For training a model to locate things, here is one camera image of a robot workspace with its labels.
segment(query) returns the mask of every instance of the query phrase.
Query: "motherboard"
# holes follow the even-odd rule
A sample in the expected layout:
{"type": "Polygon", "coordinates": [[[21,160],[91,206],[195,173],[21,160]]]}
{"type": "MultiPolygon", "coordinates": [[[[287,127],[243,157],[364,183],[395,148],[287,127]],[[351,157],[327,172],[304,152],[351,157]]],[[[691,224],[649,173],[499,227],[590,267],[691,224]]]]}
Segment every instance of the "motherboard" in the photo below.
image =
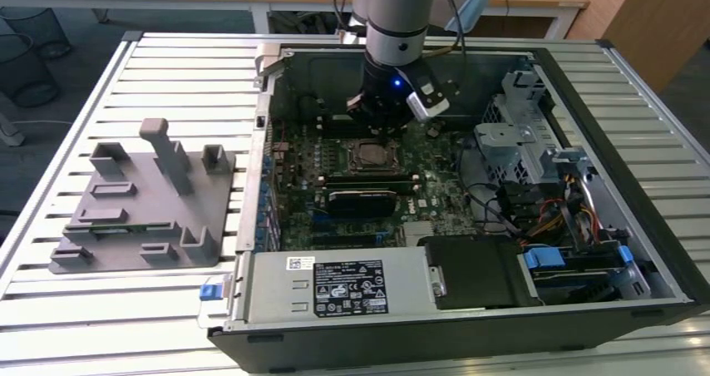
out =
{"type": "Polygon", "coordinates": [[[372,136],[347,116],[275,122],[280,250],[416,245],[477,233],[457,173],[465,132],[412,122],[372,136]]]}

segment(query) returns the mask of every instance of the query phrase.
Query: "motherboard chip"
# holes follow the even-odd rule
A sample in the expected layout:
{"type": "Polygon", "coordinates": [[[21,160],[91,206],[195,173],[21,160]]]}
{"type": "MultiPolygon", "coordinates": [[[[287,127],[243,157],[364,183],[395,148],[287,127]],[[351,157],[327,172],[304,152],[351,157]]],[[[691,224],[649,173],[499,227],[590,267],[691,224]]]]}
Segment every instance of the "motherboard chip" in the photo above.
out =
{"type": "Polygon", "coordinates": [[[359,147],[359,159],[363,166],[384,166],[387,164],[387,151],[375,143],[364,143],[359,147]]]}
{"type": "Polygon", "coordinates": [[[359,139],[348,145],[348,171],[352,174],[394,175],[399,173],[398,144],[376,139],[359,139]]]}

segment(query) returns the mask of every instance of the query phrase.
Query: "desk leg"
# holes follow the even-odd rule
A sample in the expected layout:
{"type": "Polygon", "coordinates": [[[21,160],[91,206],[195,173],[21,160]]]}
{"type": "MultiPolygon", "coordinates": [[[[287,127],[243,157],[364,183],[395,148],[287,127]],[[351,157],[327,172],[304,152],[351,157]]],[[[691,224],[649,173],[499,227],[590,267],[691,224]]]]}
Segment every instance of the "desk leg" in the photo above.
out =
{"type": "Polygon", "coordinates": [[[91,12],[94,13],[94,16],[96,17],[96,21],[100,24],[104,24],[108,22],[108,9],[107,8],[92,8],[91,12]]]}
{"type": "Polygon", "coordinates": [[[558,13],[555,19],[553,20],[553,23],[550,24],[545,39],[565,39],[565,37],[567,36],[569,29],[573,26],[573,22],[575,22],[579,8],[566,7],[565,9],[561,8],[559,10],[561,12],[558,13]]]}
{"type": "Polygon", "coordinates": [[[271,33],[268,25],[268,3],[252,3],[254,31],[259,34],[271,33]]]}

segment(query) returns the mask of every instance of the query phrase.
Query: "power supply label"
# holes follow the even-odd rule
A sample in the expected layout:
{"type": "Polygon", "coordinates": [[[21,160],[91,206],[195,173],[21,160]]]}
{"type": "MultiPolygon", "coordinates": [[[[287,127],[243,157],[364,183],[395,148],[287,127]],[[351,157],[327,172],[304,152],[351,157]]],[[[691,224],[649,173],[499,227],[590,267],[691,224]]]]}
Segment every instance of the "power supply label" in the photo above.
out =
{"type": "Polygon", "coordinates": [[[380,260],[316,263],[312,279],[312,312],[319,318],[390,312],[380,260]]]}

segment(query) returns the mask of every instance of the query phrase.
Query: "warning symbol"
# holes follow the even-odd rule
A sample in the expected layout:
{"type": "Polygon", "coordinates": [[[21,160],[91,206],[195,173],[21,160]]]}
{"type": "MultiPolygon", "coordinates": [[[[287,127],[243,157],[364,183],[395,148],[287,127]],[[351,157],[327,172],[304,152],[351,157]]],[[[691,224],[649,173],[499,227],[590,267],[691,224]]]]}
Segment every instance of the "warning symbol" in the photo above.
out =
{"type": "Polygon", "coordinates": [[[315,297],[318,299],[327,299],[331,296],[331,291],[328,286],[319,286],[319,290],[316,291],[315,297]]]}

